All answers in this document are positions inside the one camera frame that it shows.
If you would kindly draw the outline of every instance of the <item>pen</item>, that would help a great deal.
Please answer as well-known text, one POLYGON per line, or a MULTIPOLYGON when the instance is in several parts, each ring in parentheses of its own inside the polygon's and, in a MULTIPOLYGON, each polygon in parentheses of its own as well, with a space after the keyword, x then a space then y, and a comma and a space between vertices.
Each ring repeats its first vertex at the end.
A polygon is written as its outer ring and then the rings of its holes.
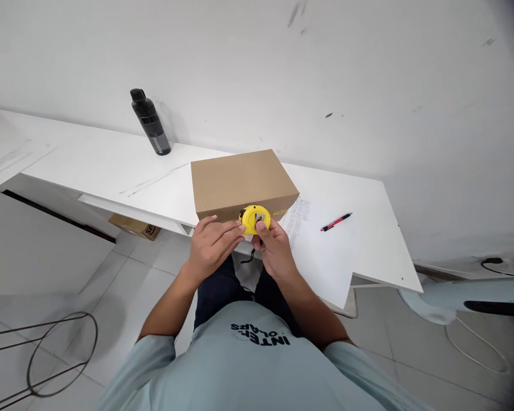
POLYGON ((352 213, 345 214, 345 215, 344 215, 344 216, 342 216, 341 218, 336 219, 333 223, 328 224, 327 226, 323 227, 320 231, 328 231, 330 228, 333 228, 335 225, 337 225, 337 224, 338 224, 338 223, 340 223, 341 221, 346 220, 346 219, 347 219, 347 218, 349 218, 351 215, 352 215, 352 213))

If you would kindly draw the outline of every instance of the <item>hand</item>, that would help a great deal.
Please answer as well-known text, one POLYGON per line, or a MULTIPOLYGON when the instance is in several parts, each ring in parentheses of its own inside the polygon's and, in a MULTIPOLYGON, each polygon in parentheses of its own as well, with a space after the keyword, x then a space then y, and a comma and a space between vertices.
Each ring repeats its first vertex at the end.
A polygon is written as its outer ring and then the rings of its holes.
POLYGON ((259 233, 253 236, 253 247, 263 254, 263 264, 267 272, 275 280, 286 280, 293 275, 299 275, 293 255, 291 254, 290 239, 284 229, 274 219, 270 220, 270 230, 264 222, 257 222, 255 229, 259 233))
POLYGON ((244 240, 241 221, 214 223, 217 216, 201 220, 192 234, 190 257, 185 263, 187 273, 200 285, 212 275, 244 240))

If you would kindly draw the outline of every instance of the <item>small cardboard box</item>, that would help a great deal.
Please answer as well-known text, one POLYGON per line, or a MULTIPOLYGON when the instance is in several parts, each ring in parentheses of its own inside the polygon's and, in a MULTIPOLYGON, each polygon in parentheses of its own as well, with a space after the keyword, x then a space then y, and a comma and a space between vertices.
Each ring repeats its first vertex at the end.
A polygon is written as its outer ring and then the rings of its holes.
POLYGON ((293 205, 299 191, 272 150, 190 163, 198 219, 217 214, 237 220, 240 210, 263 206, 276 221, 293 205))
POLYGON ((143 237, 154 241, 158 236, 161 228, 155 225, 147 224, 139 220, 130 219, 120 214, 114 214, 109 218, 109 223, 114 224, 119 229, 127 231, 136 236, 143 237))

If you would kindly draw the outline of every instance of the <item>black cable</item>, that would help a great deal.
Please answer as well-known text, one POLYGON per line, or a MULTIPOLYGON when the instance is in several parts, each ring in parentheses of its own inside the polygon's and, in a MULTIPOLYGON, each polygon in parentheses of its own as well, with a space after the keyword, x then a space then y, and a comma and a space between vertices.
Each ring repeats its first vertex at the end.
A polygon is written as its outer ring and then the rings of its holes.
POLYGON ((504 273, 504 272, 497 271, 497 270, 494 270, 494 269, 492 269, 492 268, 488 268, 488 267, 486 267, 486 266, 485 266, 485 261, 482 261, 482 262, 480 263, 480 265, 481 265, 483 268, 485 268, 486 270, 488 270, 488 271, 492 271, 492 272, 496 272, 497 274, 503 274, 503 275, 508 275, 508 276, 510 276, 510 277, 514 277, 514 274, 504 273))
POLYGON ((253 255, 255 254, 255 247, 253 250, 251 250, 251 256, 250 256, 250 259, 249 260, 246 260, 246 261, 240 261, 240 264, 245 264, 245 263, 250 263, 253 261, 253 255))

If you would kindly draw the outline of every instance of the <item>yellow tape measure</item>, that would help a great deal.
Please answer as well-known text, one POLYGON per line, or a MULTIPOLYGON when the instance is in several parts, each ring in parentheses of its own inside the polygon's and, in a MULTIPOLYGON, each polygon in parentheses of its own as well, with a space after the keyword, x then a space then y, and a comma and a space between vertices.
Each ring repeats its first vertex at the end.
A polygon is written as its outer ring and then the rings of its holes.
POLYGON ((260 220, 264 222, 264 225, 266 225, 267 228, 270 227, 270 213, 266 208, 260 205, 248 205, 240 211, 238 220, 240 220, 246 227, 243 235, 257 235, 258 233, 255 229, 255 224, 260 220))

